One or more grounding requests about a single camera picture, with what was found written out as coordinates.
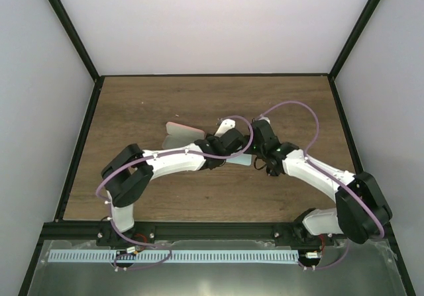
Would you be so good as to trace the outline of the black sunglasses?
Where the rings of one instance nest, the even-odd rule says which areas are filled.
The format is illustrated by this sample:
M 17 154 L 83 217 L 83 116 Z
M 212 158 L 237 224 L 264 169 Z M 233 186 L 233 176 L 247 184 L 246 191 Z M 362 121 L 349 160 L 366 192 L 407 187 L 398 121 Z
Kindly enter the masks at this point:
M 262 161 L 263 164 L 259 167 L 258 162 Z M 254 169 L 260 171 L 265 170 L 268 176 L 272 177 L 278 177 L 282 174 L 282 166 L 279 164 L 275 159 L 273 158 L 259 158 L 258 156 L 255 157 L 253 161 Z

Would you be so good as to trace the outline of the black front mounting rail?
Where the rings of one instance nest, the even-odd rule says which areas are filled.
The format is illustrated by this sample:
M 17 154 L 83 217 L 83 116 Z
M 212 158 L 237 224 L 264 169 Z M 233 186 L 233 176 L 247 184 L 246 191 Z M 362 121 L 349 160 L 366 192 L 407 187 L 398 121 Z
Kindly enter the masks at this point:
M 315 248 L 321 244 L 318 236 L 306 234 L 300 231 L 299 225 L 290 222 L 136 222 L 125 236 L 141 242 L 145 238 L 153 244 L 183 240 L 255 240 L 293 249 Z M 45 240 L 93 240 L 97 246 L 130 246 L 107 221 L 47 222 L 38 241 Z

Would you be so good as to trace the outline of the black frame post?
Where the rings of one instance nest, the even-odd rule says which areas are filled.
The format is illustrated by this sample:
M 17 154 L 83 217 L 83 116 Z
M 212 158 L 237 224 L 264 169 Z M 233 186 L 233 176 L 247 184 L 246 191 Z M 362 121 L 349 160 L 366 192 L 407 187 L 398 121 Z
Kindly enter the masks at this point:
M 381 0 L 367 0 L 344 46 L 342 47 L 342 50 L 337 56 L 337 59 L 335 60 L 331 71 L 329 72 L 329 81 L 336 80 L 337 76 L 340 74 L 345 62 L 348 60 L 350 53 L 353 51 L 356 43 L 358 42 L 361 34 L 363 33 L 372 15 L 374 14 L 374 11 L 377 9 L 380 1 Z
M 88 51 L 86 50 L 62 1 L 48 0 L 48 2 L 51 8 L 53 9 L 54 13 L 56 14 L 58 20 L 60 21 L 60 24 L 65 30 L 68 38 L 70 39 L 73 47 L 78 53 L 78 56 L 80 60 L 82 61 L 83 65 L 85 66 L 86 70 L 88 71 L 90 77 L 92 78 L 94 82 L 99 81 L 100 75 L 98 71 L 96 70 L 96 67 L 94 63 L 92 62 L 92 59 L 90 58 Z

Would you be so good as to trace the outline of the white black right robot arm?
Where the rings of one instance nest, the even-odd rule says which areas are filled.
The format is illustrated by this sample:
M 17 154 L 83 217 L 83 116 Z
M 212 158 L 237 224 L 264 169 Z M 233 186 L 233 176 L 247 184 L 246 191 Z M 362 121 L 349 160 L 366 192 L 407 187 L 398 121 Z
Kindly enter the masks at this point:
M 310 209 L 297 218 L 294 236 L 300 244 L 311 244 L 320 234 L 343 234 L 357 244 L 383 235 L 393 213 L 373 175 L 339 170 L 295 144 L 280 142 L 266 118 L 254 121 L 252 129 L 250 151 L 265 163 L 268 175 L 297 178 L 335 203 L 332 209 Z

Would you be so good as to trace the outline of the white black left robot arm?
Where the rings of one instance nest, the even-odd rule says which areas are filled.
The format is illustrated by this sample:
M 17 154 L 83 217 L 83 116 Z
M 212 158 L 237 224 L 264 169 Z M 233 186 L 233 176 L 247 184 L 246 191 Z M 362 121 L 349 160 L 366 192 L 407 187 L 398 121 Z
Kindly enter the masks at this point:
M 231 128 L 220 136 L 208 134 L 204 139 L 168 150 L 141 150 L 137 144 L 128 145 L 101 171 L 111 203 L 113 239 L 122 246 L 134 240 L 134 203 L 150 181 L 173 173 L 218 168 L 244 149 L 248 141 L 248 137 Z

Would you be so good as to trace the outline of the metal front tray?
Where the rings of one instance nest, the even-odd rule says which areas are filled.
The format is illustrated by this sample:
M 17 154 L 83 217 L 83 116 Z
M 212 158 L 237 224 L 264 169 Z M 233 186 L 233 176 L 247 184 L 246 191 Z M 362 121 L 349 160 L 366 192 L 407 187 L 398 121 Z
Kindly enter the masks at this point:
M 93 242 L 43 245 L 27 295 L 405 295 L 386 242 L 337 242 L 318 266 L 296 264 L 50 263 L 51 250 L 112 250 Z M 179 241 L 174 250 L 287 250 L 260 241 Z M 125 251 L 118 250 L 122 256 Z

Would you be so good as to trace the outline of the light blue cleaning cloth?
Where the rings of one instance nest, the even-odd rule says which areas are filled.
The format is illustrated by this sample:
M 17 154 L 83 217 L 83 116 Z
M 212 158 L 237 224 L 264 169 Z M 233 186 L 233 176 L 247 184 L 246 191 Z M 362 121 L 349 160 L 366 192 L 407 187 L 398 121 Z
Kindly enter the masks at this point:
M 227 159 L 226 162 L 229 164 L 250 166 L 252 164 L 252 156 L 250 154 L 241 154 L 234 158 Z

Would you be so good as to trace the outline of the black table rail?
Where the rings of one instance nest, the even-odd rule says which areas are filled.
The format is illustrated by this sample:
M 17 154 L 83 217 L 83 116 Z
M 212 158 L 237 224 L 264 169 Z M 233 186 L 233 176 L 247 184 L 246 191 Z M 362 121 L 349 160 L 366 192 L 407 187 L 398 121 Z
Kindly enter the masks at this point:
M 336 107 L 337 113 L 339 115 L 339 120 L 340 120 L 342 129 L 343 129 L 344 138 L 346 140 L 346 145 L 348 147 L 350 158 L 351 158 L 351 161 L 352 161 L 352 164 L 353 164 L 353 167 L 354 167 L 354 172 L 355 173 L 361 173 L 361 172 L 364 171 L 364 169 L 362 167 L 362 163 L 360 161 L 360 157 L 359 157 L 358 151 L 356 149 L 354 139 L 352 137 L 352 133 L 351 133 L 348 121 L 347 121 L 345 110 L 343 109 L 343 105 L 342 105 L 342 102 L 341 102 L 341 98 L 339 96 L 339 92 L 337 91 L 335 79 L 330 75 L 327 77 L 327 79 L 328 79 L 328 82 L 329 82 L 331 93 L 333 95 L 335 107 Z
M 78 139 L 76 142 L 76 147 L 74 148 L 74 153 L 72 156 L 72 160 L 70 162 L 69 170 L 67 172 L 67 176 L 64 182 L 64 186 L 62 188 L 58 206 L 56 208 L 56 212 L 54 215 L 54 222 L 60 222 L 64 218 L 66 206 L 68 204 L 70 193 L 72 191 L 74 180 L 76 178 L 81 156 L 83 154 L 83 149 L 87 140 L 87 136 L 90 130 L 93 116 L 95 114 L 95 109 L 99 100 L 99 96 L 101 94 L 101 89 L 103 87 L 104 80 L 105 80 L 105 76 L 101 76 L 94 83 L 93 90 L 91 92 L 89 103 L 85 112 L 85 116 L 83 118 Z

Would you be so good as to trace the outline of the pink glasses case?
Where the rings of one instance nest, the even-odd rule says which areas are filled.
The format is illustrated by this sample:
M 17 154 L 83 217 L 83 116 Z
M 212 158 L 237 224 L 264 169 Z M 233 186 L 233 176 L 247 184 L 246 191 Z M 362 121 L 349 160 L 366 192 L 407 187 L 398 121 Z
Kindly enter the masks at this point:
M 203 130 L 174 122 L 166 123 L 166 133 L 167 136 L 162 143 L 164 150 L 180 148 L 205 138 Z

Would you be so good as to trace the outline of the black left frame post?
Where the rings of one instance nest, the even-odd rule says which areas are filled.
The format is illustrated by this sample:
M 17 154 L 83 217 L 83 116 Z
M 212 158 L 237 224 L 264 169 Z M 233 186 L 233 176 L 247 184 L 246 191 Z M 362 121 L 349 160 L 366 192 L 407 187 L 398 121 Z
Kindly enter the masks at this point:
M 86 70 L 88 71 L 90 77 L 92 78 L 94 82 L 99 81 L 100 75 L 98 71 L 96 70 L 96 67 L 94 63 L 92 62 L 92 59 L 90 58 L 88 51 L 86 50 L 62 1 L 48 0 L 48 2 L 51 8 L 53 9 L 54 13 L 56 14 L 58 20 L 60 21 L 60 24 L 65 30 L 68 38 L 70 39 L 73 47 L 78 53 L 78 56 L 80 60 L 82 61 L 83 65 L 85 66 Z

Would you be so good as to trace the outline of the black right frame post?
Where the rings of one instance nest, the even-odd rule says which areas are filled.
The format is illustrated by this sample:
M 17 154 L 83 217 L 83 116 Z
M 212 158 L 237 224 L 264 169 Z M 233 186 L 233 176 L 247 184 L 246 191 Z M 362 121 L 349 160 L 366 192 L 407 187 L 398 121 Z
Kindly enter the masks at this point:
M 374 14 L 374 11 L 377 9 L 380 1 L 381 0 L 367 0 L 344 46 L 342 47 L 342 50 L 337 56 L 337 59 L 335 60 L 331 71 L 329 72 L 329 81 L 336 80 L 337 76 L 340 74 L 345 62 L 348 60 L 350 53 L 353 51 L 356 43 L 358 42 L 361 34 L 363 33 L 372 15 Z

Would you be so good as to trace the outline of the black right table rail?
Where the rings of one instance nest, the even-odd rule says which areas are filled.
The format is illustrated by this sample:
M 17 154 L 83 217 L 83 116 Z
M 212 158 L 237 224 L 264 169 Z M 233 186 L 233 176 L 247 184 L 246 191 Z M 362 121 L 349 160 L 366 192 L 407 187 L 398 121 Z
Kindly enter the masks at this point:
M 346 145 L 348 147 L 350 158 L 351 158 L 351 161 L 352 161 L 352 164 L 353 164 L 353 167 L 354 167 L 354 172 L 355 173 L 361 173 L 361 172 L 364 171 L 364 169 L 362 167 L 362 163 L 360 161 L 360 157 L 359 157 L 358 151 L 356 149 L 354 139 L 352 137 L 352 133 L 351 133 L 348 121 L 347 121 L 345 110 L 343 109 L 343 105 L 342 105 L 342 102 L 341 102 L 341 98 L 339 96 L 339 92 L 337 91 L 335 79 L 330 75 L 327 77 L 327 79 L 328 79 L 328 82 L 329 82 L 331 93 L 333 95 L 335 107 L 336 107 L 337 113 L 339 115 L 339 120 L 340 120 L 342 129 L 343 129 L 344 138 L 346 140 Z

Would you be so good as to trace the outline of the black left table rail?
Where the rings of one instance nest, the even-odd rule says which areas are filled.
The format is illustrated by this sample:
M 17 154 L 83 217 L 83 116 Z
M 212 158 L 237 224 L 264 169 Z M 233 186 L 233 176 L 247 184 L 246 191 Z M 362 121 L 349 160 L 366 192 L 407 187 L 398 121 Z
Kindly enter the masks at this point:
M 99 96 L 101 94 L 101 89 L 103 87 L 104 80 L 105 80 L 105 76 L 101 76 L 94 83 L 93 90 L 91 92 L 89 103 L 85 112 L 85 116 L 83 118 L 78 139 L 76 142 L 76 147 L 74 148 L 74 153 L 72 156 L 72 160 L 70 162 L 69 170 L 67 172 L 67 176 L 64 182 L 64 186 L 62 188 L 58 206 L 56 208 L 56 212 L 54 215 L 54 222 L 60 222 L 64 218 L 66 206 L 68 204 L 70 193 L 72 191 L 74 180 L 76 178 L 81 156 L 83 154 L 83 149 L 87 140 L 87 136 L 90 130 L 93 116 L 95 114 L 95 109 L 99 100 Z

